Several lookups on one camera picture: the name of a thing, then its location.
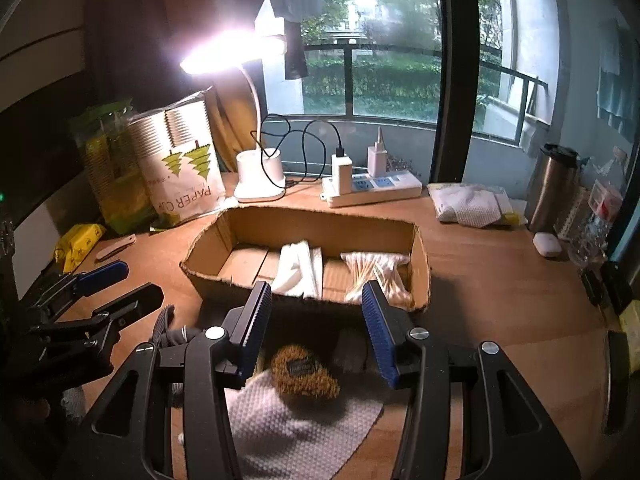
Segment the grey dotted sock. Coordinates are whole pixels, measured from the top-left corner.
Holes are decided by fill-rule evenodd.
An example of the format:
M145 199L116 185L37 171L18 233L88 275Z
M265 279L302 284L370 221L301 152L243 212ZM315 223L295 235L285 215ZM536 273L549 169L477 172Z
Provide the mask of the grey dotted sock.
M171 328L171 323L175 318L175 306L170 304L160 311L152 330L150 341L157 348L169 348L188 344L198 336L201 331L196 327L183 325L178 328Z

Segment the white textured cloth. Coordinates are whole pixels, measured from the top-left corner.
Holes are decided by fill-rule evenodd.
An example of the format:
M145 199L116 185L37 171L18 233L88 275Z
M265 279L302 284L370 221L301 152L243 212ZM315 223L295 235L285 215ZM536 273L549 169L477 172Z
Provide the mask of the white textured cloth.
M347 374L333 400L283 400L269 372L228 393L244 479L331 479L383 411L390 389L373 374Z

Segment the brown plush toy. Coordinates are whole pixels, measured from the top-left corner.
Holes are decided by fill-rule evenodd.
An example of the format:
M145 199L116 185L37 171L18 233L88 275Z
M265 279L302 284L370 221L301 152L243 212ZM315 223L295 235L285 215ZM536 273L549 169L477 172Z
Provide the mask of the brown plush toy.
M335 400L341 392L337 379L299 344L280 348L271 360L270 372L273 387L287 401Z

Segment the cotton swab pack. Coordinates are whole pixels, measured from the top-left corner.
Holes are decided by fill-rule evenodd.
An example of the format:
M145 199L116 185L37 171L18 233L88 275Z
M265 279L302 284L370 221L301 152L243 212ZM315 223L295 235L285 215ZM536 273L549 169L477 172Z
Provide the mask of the cotton swab pack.
M341 258L352 277L345 292L348 304L358 304L362 299L363 286L375 281L391 306L407 311L412 308L412 296L399 273L399 268L409 263L408 255L394 252L342 252Z

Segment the beige folding knife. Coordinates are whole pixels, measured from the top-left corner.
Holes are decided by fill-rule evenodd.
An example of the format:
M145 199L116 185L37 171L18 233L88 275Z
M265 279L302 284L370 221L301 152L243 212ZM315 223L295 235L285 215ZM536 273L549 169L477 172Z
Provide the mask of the beige folding knife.
M96 253L96 261L104 261L125 248L133 245L137 241L134 234L115 240L114 243L108 245Z

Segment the green yellow plastic bag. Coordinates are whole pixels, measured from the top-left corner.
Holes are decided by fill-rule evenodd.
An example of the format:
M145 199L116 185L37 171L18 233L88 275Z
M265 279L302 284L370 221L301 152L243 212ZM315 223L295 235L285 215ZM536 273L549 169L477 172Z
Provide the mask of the green yellow plastic bag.
M156 217L128 130L132 116L134 108L125 100L88 107L70 120L99 210L119 235L136 232Z

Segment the paper cup pack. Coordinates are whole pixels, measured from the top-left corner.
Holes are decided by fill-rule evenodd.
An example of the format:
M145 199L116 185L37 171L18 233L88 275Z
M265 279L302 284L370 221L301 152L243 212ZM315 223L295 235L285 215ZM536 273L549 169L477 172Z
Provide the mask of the paper cup pack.
M134 116L134 152L162 228L210 214L226 199L205 93Z

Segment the brown cardboard box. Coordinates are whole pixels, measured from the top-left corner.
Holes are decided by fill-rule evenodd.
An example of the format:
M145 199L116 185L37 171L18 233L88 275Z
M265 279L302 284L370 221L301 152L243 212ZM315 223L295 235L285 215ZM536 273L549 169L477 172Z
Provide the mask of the brown cardboard box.
M422 310L431 268L407 221L283 207L228 209L193 241L180 268L200 296L230 309L259 281L288 304L356 304L364 281L388 302Z

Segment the white earbuds case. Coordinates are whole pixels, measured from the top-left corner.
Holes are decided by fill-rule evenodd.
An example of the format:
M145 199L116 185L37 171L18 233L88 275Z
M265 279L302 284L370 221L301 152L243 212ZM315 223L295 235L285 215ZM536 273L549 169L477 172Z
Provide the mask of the white earbuds case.
M533 237L533 245L536 252L544 258L556 258L563 252L560 241L548 232L537 232Z

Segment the white desk lamp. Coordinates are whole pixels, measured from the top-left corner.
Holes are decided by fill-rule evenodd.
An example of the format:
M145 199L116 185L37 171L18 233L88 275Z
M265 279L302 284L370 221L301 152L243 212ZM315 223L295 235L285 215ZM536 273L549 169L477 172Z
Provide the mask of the white desk lamp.
M262 120L259 96L246 66L284 55L280 35L249 28L228 28L186 51L180 67L206 84L205 103L217 154L224 169L234 172L238 183L234 198L243 204L280 200L285 194L265 178L258 162L256 142L250 132ZM278 182L284 181L282 164L266 163Z

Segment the clear water bottle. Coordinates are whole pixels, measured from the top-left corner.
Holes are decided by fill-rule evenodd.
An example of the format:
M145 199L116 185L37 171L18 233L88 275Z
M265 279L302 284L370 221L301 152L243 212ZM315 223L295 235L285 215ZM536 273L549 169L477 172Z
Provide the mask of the clear water bottle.
M587 200L589 216L570 242L570 260L580 268L586 268L597 259L620 212L627 187L626 160L626 152L614 146L612 158L603 166L594 166L591 171L592 187Z

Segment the wipes pack on table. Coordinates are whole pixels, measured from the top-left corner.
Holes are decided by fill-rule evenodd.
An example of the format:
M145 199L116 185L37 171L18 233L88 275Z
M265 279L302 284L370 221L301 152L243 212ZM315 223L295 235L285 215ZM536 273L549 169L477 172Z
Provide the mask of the wipes pack on table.
M481 184L427 185L440 223L483 229L488 226L526 226L526 203L512 200L504 188Z

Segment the steel thermos mug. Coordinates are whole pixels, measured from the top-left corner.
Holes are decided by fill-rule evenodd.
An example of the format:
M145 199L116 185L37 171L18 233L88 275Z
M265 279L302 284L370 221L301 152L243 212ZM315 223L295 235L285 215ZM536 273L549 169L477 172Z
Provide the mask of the steel thermos mug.
M529 181L525 217L532 233L551 232L556 219L572 196L578 170L578 153L559 144L540 148Z

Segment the white power strip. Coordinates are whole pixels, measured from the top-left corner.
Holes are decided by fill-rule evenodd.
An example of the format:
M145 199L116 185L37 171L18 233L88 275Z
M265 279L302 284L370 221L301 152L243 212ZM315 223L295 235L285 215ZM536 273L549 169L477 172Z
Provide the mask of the white power strip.
M352 177L352 190L347 194L337 192L331 177L322 179L320 198L330 208L342 208L369 205L393 200L408 200L422 195L423 184L410 171L393 171L384 177L371 177L370 174L355 174Z

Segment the white charger adapter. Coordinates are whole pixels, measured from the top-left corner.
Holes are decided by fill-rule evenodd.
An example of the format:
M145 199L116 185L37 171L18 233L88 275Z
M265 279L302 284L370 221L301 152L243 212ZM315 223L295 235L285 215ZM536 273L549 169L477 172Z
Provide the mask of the white charger adapter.
M383 139L383 130L378 127L378 136L372 146L368 147L368 173L372 178L382 178L387 172L387 151Z

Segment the brown curtain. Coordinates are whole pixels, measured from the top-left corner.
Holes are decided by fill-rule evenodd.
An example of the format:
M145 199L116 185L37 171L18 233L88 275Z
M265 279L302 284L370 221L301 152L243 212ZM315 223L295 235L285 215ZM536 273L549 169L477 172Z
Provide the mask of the brown curtain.
M181 61L192 49L236 24L236 0L162 0L168 21L168 52ZM191 77L204 90L209 125L219 159L238 170L236 155L255 147L259 105L246 73L231 66L221 73Z

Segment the hanging black trousers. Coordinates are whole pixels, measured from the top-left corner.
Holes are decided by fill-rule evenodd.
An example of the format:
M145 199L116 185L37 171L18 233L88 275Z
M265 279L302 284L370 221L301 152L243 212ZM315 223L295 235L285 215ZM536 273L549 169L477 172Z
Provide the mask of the hanging black trousers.
M245 28L253 27L264 0L234 0L236 3L235 24ZM284 76L287 80L302 79L308 76L300 24L284 21Z

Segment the black balcony railing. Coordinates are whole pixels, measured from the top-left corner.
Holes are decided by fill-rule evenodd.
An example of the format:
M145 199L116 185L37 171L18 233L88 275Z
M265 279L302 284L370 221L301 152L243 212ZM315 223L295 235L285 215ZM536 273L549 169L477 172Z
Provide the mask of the black balcony railing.
M361 41L305 48L302 112L388 119L434 126L438 119L442 54L437 50ZM537 99L548 84L502 66L480 50L473 134L510 144L535 123Z

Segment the hanging teal towel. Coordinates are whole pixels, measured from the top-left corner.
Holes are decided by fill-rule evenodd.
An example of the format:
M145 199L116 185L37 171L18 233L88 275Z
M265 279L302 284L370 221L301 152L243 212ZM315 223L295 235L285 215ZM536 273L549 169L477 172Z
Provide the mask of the hanging teal towel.
M601 22L599 32L598 117L634 143L639 121L639 47L631 30L615 18Z

